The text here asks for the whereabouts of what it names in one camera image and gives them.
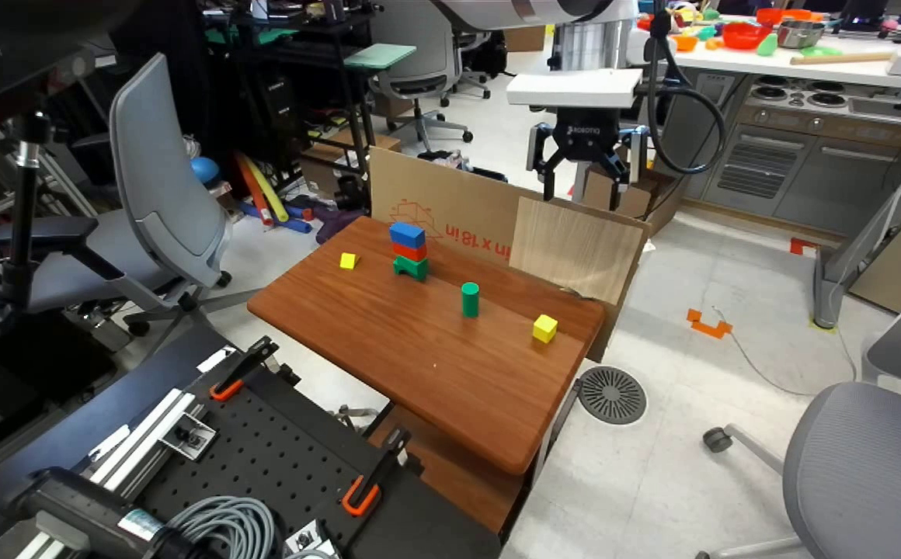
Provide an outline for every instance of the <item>metal bracket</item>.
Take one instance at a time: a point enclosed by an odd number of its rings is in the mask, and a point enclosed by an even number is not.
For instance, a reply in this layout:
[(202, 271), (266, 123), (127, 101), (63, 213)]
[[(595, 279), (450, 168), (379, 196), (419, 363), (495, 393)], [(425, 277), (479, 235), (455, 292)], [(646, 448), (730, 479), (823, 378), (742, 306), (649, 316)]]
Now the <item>metal bracket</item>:
[(287, 559), (291, 559), (291, 556), (337, 559), (336, 548), (326, 541), (316, 520), (302, 525), (294, 535), (287, 538)]
[(195, 421), (192, 412), (184, 412), (173, 430), (162, 439), (163, 448), (185, 459), (198, 459), (204, 448), (213, 441), (213, 430)]

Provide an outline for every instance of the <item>yellow block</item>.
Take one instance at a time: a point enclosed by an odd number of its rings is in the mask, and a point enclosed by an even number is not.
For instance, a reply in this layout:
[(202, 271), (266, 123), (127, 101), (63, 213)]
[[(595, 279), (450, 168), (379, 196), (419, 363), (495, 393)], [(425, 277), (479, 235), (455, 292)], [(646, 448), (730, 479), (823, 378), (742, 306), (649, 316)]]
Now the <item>yellow block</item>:
[(343, 267), (343, 271), (355, 271), (355, 267), (358, 267), (358, 254), (355, 254), (355, 251), (343, 251), (343, 254), (337, 254), (337, 267)]
[(533, 321), (532, 336), (533, 336), (540, 345), (551, 345), (552, 336), (555, 336), (555, 316), (540, 313), (540, 316)]

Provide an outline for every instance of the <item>red clamp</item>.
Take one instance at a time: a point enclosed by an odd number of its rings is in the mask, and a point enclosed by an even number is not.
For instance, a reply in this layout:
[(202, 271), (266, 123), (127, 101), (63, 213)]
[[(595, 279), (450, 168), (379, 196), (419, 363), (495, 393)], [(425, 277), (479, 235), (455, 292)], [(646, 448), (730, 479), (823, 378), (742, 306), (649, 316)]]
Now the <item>red clamp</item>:
[(411, 444), (411, 434), (393, 430), (389, 434), (384, 453), (382, 459), (373, 467), (368, 477), (358, 477), (355, 485), (344, 491), (344, 497), (337, 500), (337, 507), (351, 516), (351, 520), (366, 520), (379, 500), (382, 500), (382, 482), (398, 468), (398, 458), (401, 450)]
[(213, 404), (233, 401), (241, 393), (241, 376), (258, 369), (273, 350), (276, 350), (276, 341), (262, 336), (247, 350), (241, 350), (241, 359), (233, 363), (229, 376), (209, 388), (209, 399)]

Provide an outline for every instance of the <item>red object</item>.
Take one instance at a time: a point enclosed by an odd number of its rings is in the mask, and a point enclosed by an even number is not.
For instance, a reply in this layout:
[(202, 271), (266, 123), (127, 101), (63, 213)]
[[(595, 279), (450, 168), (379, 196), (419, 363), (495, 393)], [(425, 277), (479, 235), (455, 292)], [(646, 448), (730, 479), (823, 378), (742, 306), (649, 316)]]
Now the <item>red object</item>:
[(425, 261), (425, 247), (419, 247), (419, 248), (398, 247), (398, 244), (392, 244), (392, 247), (393, 247), (393, 254), (401, 254), (401, 258)]
[(757, 51), (763, 31), (757, 25), (730, 23), (725, 25), (725, 47), (728, 51)]
[(213, 404), (226, 404), (226, 401), (233, 401), (240, 393), (241, 393), (241, 378), (237, 378), (237, 381), (226, 387), (222, 393), (218, 393), (218, 387), (210, 387), (210, 388), (209, 388), (209, 399), (210, 399)]
[(694, 326), (696, 332), (703, 332), (703, 336), (709, 336), (709, 338), (725, 338), (725, 336), (732, 332), (732, 326), (730, 326), (728, 321), (720, 321), (720, 324), (703, 324), (703, 310), (696, 310), (696, 308), (688, 308), (687, 321), (688, 321), (688, 326)]
[(760, 27), (772, 27), (784, 23), (785, 9), (757, 9), (755, 17)]
[(801, 254), (803, 248), (810, 248), (814, 244), (809, 244), (809, 238), (789, 238), (789, 254)]
[(363, 477), (355, 479), (355, 485), (344, 491), (344, 500), (343, 500), (343, 510), (351, 516), (351, 520), (366, 520), (377, 502), (382, 500), (382, 489), (373, 485), (366, 489), (366, 494), (361, 497), (361, 502), (355, 502), (355, 494), (361, 491), (363, 485)]

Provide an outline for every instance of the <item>green block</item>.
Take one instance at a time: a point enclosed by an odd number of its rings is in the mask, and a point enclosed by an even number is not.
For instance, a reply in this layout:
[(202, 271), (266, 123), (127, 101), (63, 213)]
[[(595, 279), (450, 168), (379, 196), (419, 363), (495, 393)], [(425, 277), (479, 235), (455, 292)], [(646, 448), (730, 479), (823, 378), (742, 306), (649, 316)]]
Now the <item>green block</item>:
[(427, 263), (425, 261), (393, 258), (392, 267), (393, 267), (393, 274), (413, 277), (419, 283), (425, 283), (425, 277), (427, 277)]
[(479, 306), (482, 306), (482, 286), (479, 283), (463, 283), (460, 286), (460, 313), (463, 316), (479, 316)]

